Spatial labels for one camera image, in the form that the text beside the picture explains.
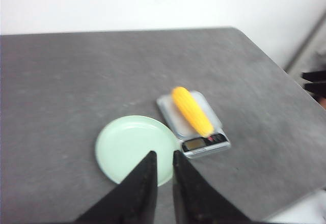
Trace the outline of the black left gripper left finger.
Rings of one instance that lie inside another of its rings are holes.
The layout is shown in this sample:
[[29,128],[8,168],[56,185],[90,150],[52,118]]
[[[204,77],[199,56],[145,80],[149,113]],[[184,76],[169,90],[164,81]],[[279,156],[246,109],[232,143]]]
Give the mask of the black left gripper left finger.
[[74,223],[154,223],[157,155],[150,151],[127,177]]

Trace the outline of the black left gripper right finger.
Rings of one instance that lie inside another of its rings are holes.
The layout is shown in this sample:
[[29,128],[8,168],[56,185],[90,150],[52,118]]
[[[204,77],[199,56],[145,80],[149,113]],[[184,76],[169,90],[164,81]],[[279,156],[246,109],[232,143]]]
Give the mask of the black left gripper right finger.
[[180,152],[173,154],[173,199],[177,223],[250,223]]

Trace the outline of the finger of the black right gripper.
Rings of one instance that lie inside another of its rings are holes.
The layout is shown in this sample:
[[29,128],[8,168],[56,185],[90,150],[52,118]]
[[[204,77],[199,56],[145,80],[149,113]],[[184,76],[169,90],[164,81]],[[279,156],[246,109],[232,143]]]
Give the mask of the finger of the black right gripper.
[[326,97],[326,82],[305,83],[304,89],[320,97]]
[[326,71],[303,72],[301,77],[307,81],[326,81]]

